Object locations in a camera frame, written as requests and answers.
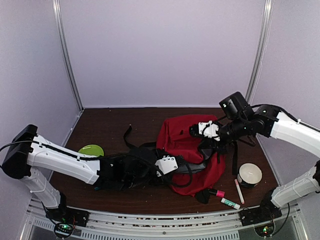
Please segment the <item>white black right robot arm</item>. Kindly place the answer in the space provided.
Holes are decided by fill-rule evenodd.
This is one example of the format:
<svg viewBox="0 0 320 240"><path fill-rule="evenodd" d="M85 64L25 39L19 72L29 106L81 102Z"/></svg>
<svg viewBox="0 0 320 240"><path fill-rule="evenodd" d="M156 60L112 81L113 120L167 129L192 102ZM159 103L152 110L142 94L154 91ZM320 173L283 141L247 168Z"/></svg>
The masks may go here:
<svg viewBox="0 0 320 240"><path fill-rule="evenodd" d="M259 220L268 220L276 209L310 193L320 191L320 163L298 163L298 157L320 158L320 130L295 118L280 106L257 104L251 106L240 92L235 92L219 103L229 123L221 125L218 120L199 122L195 125L195 135L209 139L215 147L223 147L242 137L261 135L268 140L262 148L272 162L277 173L289 177L301 175L290 182L270 190L256 210Z"/></svg>

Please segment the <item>red student backpack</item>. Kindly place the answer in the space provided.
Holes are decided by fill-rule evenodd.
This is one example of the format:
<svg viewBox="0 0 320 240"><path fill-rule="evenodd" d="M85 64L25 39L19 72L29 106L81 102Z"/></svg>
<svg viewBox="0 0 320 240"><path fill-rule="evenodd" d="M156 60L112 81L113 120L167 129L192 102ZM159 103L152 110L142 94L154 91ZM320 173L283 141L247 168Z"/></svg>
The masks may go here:
<svg viewBox="0 0 320 240"><path fill-rule="evenodd" d="M209 202L210 189L225 172L227 154L214 153L205 170L192 173L188 162L200 163L201 157L196 154L199 144L204 137L194 137L189 128L199 122L219 121L213 114L188 114L167 118L161 125L155 142L135 146L129 142L129 152L134 148L149 149L161 159L164 156L182 156L183 162L174 170L161 178L162 183L168 185L175 193L182 196L192 196L202 204Z"/></svg>

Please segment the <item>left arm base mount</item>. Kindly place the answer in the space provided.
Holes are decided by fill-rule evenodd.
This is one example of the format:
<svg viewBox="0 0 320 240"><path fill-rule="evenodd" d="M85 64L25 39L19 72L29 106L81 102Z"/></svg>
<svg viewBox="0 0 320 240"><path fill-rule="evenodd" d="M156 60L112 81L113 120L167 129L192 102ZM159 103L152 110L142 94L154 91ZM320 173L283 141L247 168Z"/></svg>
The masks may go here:
<svg viewBox="0 0 320 240"><path fill-rule="evenodd" d="M67 208L65 212L56 209L46 209L46 217L54 222L67 223L79 227L86 227L90 213L85 210Z"/></svg>

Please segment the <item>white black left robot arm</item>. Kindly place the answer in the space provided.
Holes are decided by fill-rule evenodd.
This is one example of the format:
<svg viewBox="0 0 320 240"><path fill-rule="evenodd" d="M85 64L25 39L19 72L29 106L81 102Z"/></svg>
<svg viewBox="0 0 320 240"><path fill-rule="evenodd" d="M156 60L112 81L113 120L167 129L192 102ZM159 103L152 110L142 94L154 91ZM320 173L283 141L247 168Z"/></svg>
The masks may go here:
<svg viewBox="0 0 320 240"><path fill-rule="evenodd" d="M161 160L152 150L136 147L128 153L106 157L88 155L54 144L37 130L37 126L29 124L2 147L7 153L1 168L10 178L23 182L61 222L72 218L67 197L48 182L40 168L104 190L126 190L165 177Z"/></svg>

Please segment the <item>grey pencil pouch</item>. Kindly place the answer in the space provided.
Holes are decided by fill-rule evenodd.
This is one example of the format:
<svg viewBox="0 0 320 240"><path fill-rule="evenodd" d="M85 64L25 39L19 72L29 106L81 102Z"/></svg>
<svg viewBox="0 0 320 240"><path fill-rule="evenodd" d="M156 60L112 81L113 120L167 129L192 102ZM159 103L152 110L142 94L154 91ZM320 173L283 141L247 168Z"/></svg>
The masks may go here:
<svg viewBox="0 0 320 240"><path fill-rule="evenodd" d="M198 157L201 157L201 162L200 163L193 163L193 162L188 162L188 166L191 169L191 172L193 174L202 172L206 169L208 166L211 157L214 154L214 150L212 148L198 148L195 153L197 154Z"/></svg>

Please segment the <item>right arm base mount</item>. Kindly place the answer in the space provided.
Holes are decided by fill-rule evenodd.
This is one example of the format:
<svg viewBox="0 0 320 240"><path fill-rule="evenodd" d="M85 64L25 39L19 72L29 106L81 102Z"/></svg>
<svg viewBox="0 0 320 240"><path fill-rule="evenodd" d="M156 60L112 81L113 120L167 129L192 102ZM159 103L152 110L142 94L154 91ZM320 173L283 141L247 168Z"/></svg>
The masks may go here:
<svg viewBox="0 0 320 240"><path fill-rule="evenodd" d="M244 208L238 212L242 226L257 225L272 221L282 216L279 208L268 209L264 207Z"/></svg>

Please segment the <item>pink white pen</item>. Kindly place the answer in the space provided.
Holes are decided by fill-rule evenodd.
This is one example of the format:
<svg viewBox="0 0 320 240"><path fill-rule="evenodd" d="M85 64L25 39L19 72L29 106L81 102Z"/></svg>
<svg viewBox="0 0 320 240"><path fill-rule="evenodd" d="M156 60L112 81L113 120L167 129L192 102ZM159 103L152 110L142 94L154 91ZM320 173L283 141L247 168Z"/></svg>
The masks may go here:
<svg viewBox="0 0 320 240"><path fill-rule="evenodd" d="M238 182L237 179L235 179L234 182L235 182L235 186L236 186L236 189L237 189L237 192L238 192L238 196L239 196L240 202L244 205L245 204L245 200L244 200L244 197L243 197L239 182Z"/></svg>

